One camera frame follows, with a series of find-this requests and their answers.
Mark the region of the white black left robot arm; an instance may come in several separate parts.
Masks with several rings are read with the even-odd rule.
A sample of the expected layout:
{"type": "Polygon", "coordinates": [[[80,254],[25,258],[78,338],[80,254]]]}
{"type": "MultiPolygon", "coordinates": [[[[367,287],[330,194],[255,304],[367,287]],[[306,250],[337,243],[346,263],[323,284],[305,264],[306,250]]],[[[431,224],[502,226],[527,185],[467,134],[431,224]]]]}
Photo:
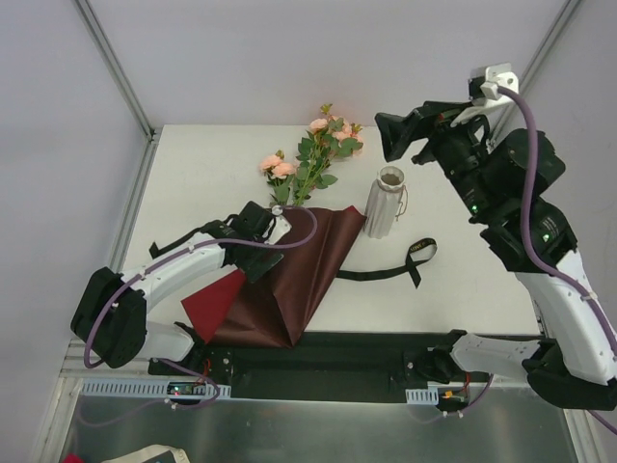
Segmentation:
{"type": "Polygon", "coordinates": [[[147,264],[96,270],[70,322],[82,340],[84,365],[120,368],[142,356],[170,360],[181,374],[197,373],[203,352],[181,323],[149,320],[152,309],[196,279],[234,266],[255,282],[282,260],[277,245],[292,230],[278,206],[247,203],[226,220],[213,220],[165,246],[151,245],[147,264]]]}

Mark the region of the black ribbon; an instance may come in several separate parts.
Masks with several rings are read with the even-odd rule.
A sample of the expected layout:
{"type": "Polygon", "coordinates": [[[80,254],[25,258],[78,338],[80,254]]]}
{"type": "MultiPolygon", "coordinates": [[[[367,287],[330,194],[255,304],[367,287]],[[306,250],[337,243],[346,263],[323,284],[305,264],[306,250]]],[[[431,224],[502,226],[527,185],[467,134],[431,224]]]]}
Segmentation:
{"type": "MultiPolygon", "coordinates": [[[[153,242],[148,252],[153,259],[157,259],[163,255],[168,254],[170,251],[175,248],[179,248],[181,245],[187,243],[191,238],[193,238],[196,234],[201,233],[204,234],[207,230],[208,224],[200,228],[195,228],[184,235],[182,235],[177,240],[173,241],[169,245],[164,247],[159,247],[156,242],[153,242]]],[[[382,270],[373,270],[373,271],[348,271],[348,270],[339,270],[336,273],[336,277],[343,280],[356,281],[356,282],[372,282],[372,281],[381,281],[390,278],[394,278],[396,276],[402,275],[404,273],[408,273],[414,282],[415,287],[418,287],[421,282],[420,274],[417,270],[419,266],[423,263],[428,262],[432,259],[437,253],[438,245],[435,239],[426,237],[422,238],[413,245],[411,245],[407,251],[405,262],[401,266],[382,269],[382,270]],[[414,259],[413,255],[423,251],[430,250],[429,256],[426,259],[414,259]]]]}

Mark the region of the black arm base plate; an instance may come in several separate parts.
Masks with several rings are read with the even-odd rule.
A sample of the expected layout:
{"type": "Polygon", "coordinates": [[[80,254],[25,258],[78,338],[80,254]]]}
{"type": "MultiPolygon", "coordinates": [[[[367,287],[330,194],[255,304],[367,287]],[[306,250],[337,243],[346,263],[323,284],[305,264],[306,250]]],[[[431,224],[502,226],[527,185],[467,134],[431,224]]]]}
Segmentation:
{"type": "Polygon", "coordinates": [[[428,380],[416,362],[447,334],[308,332],[293,347],[215,340],[198,347],[201,359],[181,364],[231,387],[233,398],[357,403],[403,403],[405,392],[428,380]]]}

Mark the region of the white ribbed ceramic vase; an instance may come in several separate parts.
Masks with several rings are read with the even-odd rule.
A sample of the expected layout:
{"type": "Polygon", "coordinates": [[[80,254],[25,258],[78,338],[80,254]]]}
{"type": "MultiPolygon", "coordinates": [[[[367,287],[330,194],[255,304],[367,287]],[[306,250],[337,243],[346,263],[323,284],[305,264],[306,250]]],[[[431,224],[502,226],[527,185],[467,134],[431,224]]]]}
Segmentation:
{"type": "Polygon", "coordinates": [[[404,172],[391,166],[382,168],[371,184],[366,202],[364,233],[377,239],[387,236],[394,222],[406,212],[408,201],[404,172]]]}

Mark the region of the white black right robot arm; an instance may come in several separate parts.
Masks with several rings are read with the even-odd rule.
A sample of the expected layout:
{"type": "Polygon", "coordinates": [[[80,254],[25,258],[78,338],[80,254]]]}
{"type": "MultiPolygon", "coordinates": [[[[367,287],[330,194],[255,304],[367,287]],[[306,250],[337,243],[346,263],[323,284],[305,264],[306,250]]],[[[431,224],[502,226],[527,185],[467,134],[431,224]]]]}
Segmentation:
{"type": "Polygon", "coordinates": [[[490,251],[528,291],[542,337],[513,341],[454,330],[416,360],[416,370],[439,383],[466,371],[497,374],[525,381],[562,409],[612,411],[615,355],[587,300],[577,238],[565,214],[543,197],[564,162],[542,131],[515,129],[489,149],[476,135],[488,119],[456,123],[464,109],[428,101],[407,116],[377,114],[384,157],[395,161],[412,142],[423,142],[413,162],[439,164],[490,251]]]}

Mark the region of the brown wrapping paper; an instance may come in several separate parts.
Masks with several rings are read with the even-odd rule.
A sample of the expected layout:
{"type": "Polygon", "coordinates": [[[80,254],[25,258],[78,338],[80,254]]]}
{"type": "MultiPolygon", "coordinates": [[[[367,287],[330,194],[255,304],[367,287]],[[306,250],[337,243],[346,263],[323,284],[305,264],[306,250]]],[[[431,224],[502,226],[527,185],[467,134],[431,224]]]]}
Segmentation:
{"type": "Polygon", "coordinates": [[[315,236],[284,251],[282,261],[257,282],[234,270],[181,300],[205,342],[280,348],[298,342],[365,222],[353,206],[311,211],[317,220],[315,236]]]}

